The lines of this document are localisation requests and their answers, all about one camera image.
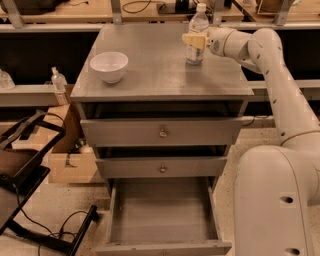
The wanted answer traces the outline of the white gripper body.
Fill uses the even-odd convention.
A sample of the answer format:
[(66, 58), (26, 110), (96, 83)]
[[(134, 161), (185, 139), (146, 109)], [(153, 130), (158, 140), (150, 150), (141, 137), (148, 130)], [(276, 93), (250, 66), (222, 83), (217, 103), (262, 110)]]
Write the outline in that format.
[(208, 30), (209, 50), (212, 54), (223, 57), (224, 46), (229, 35), (233, 32), (231, 28), (211, 27)]

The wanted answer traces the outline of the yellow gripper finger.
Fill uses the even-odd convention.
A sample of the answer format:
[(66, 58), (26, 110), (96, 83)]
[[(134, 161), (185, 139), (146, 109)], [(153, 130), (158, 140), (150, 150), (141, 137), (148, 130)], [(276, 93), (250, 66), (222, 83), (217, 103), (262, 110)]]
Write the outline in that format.
[(182, 41), (196, 49), (204, 50), (208, 46), (208, 37), (204, 34), (185, 33), (182, 35)]

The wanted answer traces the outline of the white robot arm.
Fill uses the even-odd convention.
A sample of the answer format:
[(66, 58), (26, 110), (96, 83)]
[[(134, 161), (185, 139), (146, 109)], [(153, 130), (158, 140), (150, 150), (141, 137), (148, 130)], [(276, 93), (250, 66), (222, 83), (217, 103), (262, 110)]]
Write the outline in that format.
[(182, 40), (263, 75), (280, 140), (248, 150), (239, 161), (235, 256), (315, 256), (308, 206), (320, 197), (320, 123), (286, 67), (278, 34), (211, 28)]

